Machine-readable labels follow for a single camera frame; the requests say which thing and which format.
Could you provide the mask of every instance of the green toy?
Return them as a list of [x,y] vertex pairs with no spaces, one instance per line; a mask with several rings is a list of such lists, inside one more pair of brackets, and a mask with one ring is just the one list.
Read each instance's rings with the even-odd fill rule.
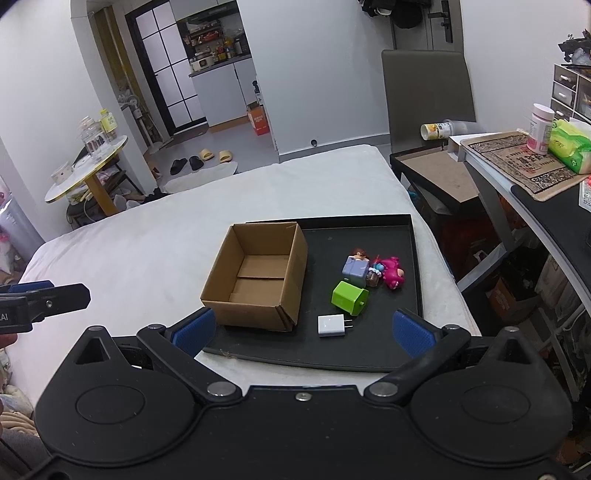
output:
[[368,290],[342,281],[333,291],[331,303],[356,317],[365,307],[368,296]]

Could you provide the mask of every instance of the pink toy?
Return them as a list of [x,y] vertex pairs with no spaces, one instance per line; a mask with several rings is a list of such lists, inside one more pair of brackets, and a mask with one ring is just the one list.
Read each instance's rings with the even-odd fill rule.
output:
[[380,260],[384,266],[384,283],[390,290],[401,287],[404,283],[404,270],[400,268],[400,260],[397,257],[390,257],[387,260]]

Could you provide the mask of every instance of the blue gripper pad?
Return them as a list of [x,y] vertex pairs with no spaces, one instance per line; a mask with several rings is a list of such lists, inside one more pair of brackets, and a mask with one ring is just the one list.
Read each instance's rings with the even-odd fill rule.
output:
[[10,285],[9,293],[24,293],[26,291],[43,290],[44,288],[53,288],[55,285],[49,280],[34,281],[30,283],[18,283]]
[[392,334],[394,340],[413,358],[421,356],[437,342],[432,332],[400,310],[392,318]]
[[170,327],[170,342],[195,357],[216,334],[216,317],[211,309],[200,309]]

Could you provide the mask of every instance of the small round table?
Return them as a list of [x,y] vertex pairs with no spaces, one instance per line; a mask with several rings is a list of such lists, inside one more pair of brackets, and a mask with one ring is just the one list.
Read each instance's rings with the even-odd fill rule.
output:
[[81,158],[76,165],[74,165],[74,173],[72,173],[72,175],[59,185],[54,184],[51,186],[45,195],[45,201],[47,203],[55,202],[62,198],[66,193],[85,182],[106,216],[119,213],[119,210],[113,203],[113,200],[111,200],[111,197],[109,197],[109,194],[100,180],[96,177],[96,174],[121,151],[126,143],[127,136],[121,135],[117,138],[116,143],[113,145],[113,149],[106,152],[101,157],[92,158],[90,155],[87,155],[84,158]]

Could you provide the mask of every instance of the white mattress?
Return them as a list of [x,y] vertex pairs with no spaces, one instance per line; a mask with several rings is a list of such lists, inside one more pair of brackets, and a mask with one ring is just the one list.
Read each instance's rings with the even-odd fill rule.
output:
[[[367,179],[363,195],[356,192]],[[313,216],[410,213],[423,287],[424,317],[479,335],[435,239],[375,147],[342,148],[247,171],[177,193],[43,245],[22,282],[84,283],[92,301],[81,312],[50,317],[22,334],[8,353],[13,380],[36,403],[66,353],[90,325],[113,336],[150,323],[172,325],[202,307],[199,296],[233,223]],[[200,353],[197,360],[250,385],[356,384],[379,374],[282,367]]]

